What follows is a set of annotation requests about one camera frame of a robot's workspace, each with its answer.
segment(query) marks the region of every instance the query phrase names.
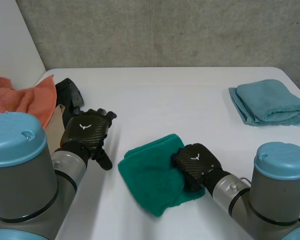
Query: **white logo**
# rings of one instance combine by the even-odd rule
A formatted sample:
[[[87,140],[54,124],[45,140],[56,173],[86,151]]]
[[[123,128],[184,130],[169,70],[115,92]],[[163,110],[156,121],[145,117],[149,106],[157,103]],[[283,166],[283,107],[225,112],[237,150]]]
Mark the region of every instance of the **white logo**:
[[[81,124],[79,124],[80,125],[80,127],[82,128],[82,130],[85,130],[85,129],[87,129],[87,128],[90,128],[91,127],[91,124],[89,125],[89,126],[82,126]]]
[[[198,153],[198,156],[196,156],[196,157],[194,157],[194,158],[190,158],[190,159],[192,159],[192,160],[199,160],[199,157],[200,157],[200,153]]]

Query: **concrete wall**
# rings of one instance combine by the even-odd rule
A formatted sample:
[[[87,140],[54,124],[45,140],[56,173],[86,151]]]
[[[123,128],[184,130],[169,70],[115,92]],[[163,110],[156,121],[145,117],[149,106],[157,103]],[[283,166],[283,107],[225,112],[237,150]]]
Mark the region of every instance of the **concrete wall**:
[[[17,4],[47,69],[273,66],[300,87],[300,0]]]

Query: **folded towel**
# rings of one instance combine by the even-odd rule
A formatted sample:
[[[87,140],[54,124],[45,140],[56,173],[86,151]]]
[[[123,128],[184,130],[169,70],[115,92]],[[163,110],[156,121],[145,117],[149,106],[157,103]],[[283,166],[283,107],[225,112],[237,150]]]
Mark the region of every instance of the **folded towel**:
[[[172,166],[171,155],[184,148],[176,134],[128,151],[118,164],[127,187],[145,210],[160,217],[169,207],[198,199],[205,194],[184,191],[185,179],[179,169]]]
[[[0,77],[0,113],[22,112],[37,117],[45,128],[54,114],[57,92],[53,75],[37,86],[14,90],[11,80]]]
[[[245,124],[300,124],[300,99],[278,80],[267,79],[243,84],[237,88],[229,88],[229,92]]]

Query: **black ring band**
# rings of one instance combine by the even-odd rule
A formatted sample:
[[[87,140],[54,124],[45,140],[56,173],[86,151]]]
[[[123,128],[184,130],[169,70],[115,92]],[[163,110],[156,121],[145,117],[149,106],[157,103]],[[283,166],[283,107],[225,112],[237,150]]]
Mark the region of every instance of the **black ring band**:
[[[267,218],[267,217],[261,215],[259,212],[257,212],[257,211],[254,209],[254,207],[251,205],[250,201],[249,201],[249,206],[250,206],[252,212],[253,212],[255,215],[257,215],[260,219],[262,219],[263,221],[265,221],[265,222],[267,222],[267,223],[269,223],[269,224],[273,224],[273,225],[278,225],[278,226],[284,226],[284,227],[286,227],[286,226],[291,226],[291,225],[293,225],[293,224],[296,224],[296,223],[299,221],[299,219],[296,219],[296,220],[290,221],[290,222],[274,221],[274,220],[271,220],[271,219],[269,219],[269,218]]]
[[[228,208],[228,214],[230,215],[230,217],[232,217],[232,209],[234,208],[237,200],[245,193],[250,191],[250,187],[247,187],[245,189],[242,189],[240,192],[238,192],[237,195],[235,195],[235,197],[232,199],[232,201],[230,202],[229,208]]]
[[[19,217],[19,218],[8,219],[8,218],[0,217],[0,221],[7,223],[7,224],[18,224],[18,223],[28,221],[30,219],[34,219],[35,217],[39,216],[40,214],[43,214],[46,210],[48,210],[52,206],[52,204],[55,203],[55,201],[58,197],[58,194],[59,194],[59,183],[57,182],[57,188],[56,188],[56,192],[55,192],[53,198],[43,208],[41,208],[38,211],[31,213],[27,216],[23,216],[23,217]]]
[[[63,171],[60,171],[60,170],[54,170],[54,173],[63,177],[64,179],[66,179],[69,183],[71,183],[71,185],[73,186],[74,188],[74,192],[77,193],[77,190],[78,190],[78,187],[77,187],[77,184],[76,182],[66,173],[64,173]]]

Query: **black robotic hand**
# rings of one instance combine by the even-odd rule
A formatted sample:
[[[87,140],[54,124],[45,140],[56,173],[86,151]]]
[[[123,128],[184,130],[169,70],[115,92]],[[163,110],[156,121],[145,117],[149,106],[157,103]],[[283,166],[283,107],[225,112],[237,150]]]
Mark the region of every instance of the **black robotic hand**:
[[[200,143],[180,148],[177,154],[171,156],[171,161],[182,171],[185,178],[184,188],[191,192],[198,192],[206,187],[211,171],[223,171],[218,159]]]
[[[105,170],[112,168],[112,163],[103,149],[104,140],[112,120],[117,115],[99,108],[89,109],[71,118],[61,138],[61,147],[68,143],[80,143],[89,152],[89,157],[96,160]]]

